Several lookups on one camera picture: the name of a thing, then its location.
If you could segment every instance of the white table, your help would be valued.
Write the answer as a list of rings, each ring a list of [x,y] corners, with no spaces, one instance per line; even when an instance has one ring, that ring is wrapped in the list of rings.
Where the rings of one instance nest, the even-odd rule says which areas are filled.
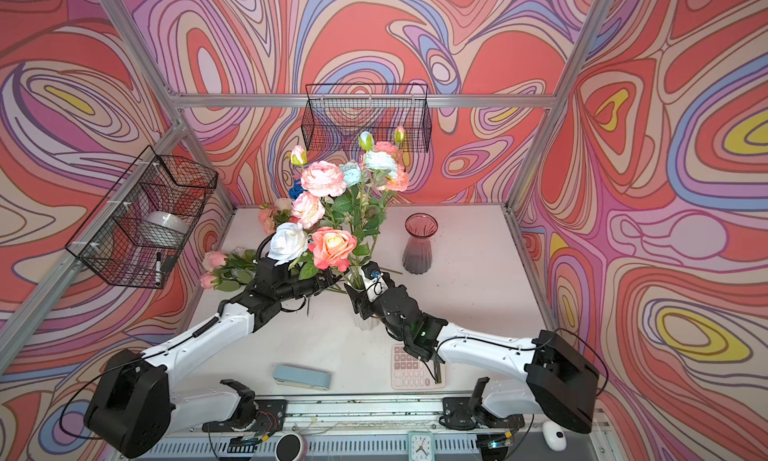
[[[393,274],[408,287],[419,308],[462,327],[501,336],[535,337],[544,321],[523,265],[498,206],[393,206],[382,226],[373,259],[379,266],[402,268],[408,234],[403,227],[412,213],[426,212],[439,224],[432,237],[432,268],[426,274]],[[224,239],[222,251],[255,248],[265,234],[259,209],[241,208]],[[235,293],[206,291],[191,325],[216,312],[220,301]],[[285,301],[295,309],[301,301]],[[177,389],[192,389],[233,378],[257,395],[318,394],[320,391],[278,385],[276,364],[291,364],[332,373],[330,394],[405,393],[390,381],[392,340],[383,325],[371,331],[355,326],[350,299],[324,292],[296,313],[279,313],[249,337],[231,344],[200,365]],[[467,391],[479,377],[492,376],[465,364],[442,365],[446,386],[429,391]]]

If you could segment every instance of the black wire basket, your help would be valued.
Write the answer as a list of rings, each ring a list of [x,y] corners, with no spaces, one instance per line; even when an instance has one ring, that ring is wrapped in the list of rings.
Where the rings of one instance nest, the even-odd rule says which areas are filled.
[[[161,289],[217,179],[215,170],[191,159],[154,155],[96,234],[80,249],[73,236],[67,250],[112,286]]]
[[[306,85],[301,131],[308,151],[358,152],[363,131],[375,141],[394,140],[402,127],[404,152],[428,152],[432,115],[423,83],[318,83]]]

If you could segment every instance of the alarm clock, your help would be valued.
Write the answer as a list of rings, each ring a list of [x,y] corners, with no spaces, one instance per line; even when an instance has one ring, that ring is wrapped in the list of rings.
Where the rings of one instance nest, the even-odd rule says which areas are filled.
[[[408,433],[408,461],[435,461],[435,439],[432,433]]]

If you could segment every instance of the vase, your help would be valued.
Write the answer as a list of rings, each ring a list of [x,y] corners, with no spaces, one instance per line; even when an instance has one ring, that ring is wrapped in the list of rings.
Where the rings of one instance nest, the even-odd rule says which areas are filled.
[[[410,237],[402,253],[402,266],[412,274],[424,274],[432,266],[432,242],[437,233],[437,221],[426,213],[416,213],[406,219]]]

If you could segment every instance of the flower bouquet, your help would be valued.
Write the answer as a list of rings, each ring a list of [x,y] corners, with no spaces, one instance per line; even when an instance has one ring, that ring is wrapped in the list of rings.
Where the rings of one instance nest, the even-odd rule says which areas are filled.
[[[308,164],[306,150],[296,146],[291,163],[301,172],[289,190],[290,213],[286,198],[263,206],[260,213],[265,231],[274,231],[267,256],[276,264],[290,263],[299,279],[330,268],[356,290],[364,289],[360,267],[371,260],[389,202],[408,188],[398,148],[404,139],[402,127],[395,131],[394,142],[375,142],[371,133],[362,132],[358,141],[364,154],[340,166],[328,161]],[[231,253],[215,259],[224,264],[208,270],[201,280],[204,287],[233,291],[229,281],[253,279],[253,259]],[[245,265],[251,266],[250,275],[242,273]]]

